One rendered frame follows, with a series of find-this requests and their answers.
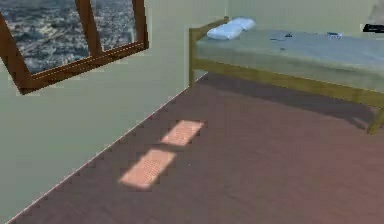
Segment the wooden bed with grey mattress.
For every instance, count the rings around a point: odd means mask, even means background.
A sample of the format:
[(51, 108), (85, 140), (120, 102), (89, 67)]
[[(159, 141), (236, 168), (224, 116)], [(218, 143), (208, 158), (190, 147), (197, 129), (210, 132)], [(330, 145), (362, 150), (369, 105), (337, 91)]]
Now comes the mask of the wooden bed with grey mattress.
[(189, 30), (190, 84), (196, 70), (254, 80), (376, 107), (368, 132), (384, 126), (383, 40), (256, 28), (231, 40), (207, 36), (210, 29), (230, 20), (224, 17)]

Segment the pale blue pillow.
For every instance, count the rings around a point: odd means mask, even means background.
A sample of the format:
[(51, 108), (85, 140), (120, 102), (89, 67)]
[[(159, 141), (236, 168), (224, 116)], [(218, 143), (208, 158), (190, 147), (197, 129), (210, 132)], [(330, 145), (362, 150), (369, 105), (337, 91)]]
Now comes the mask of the pale blue pillow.
[(209, 38), (215, 40), (231, 40), (238, 37), (242, 33), (241, 26), (236, 24), (223, 24), (212, 28), (207, 32)]
[(237, 17), (229, 21), (229, 24), (237, 25), (244, 31), (248, 31), (256, 26), (256, 22), (252, 18)]

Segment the brown framed window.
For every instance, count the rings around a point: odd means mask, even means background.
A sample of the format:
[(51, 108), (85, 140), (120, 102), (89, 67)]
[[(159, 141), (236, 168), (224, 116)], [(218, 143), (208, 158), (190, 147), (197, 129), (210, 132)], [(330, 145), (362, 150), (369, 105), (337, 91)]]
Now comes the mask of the brown framed window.
[(148, 47), (144, 0), (0, 0), (0, 58), (22, 95)]

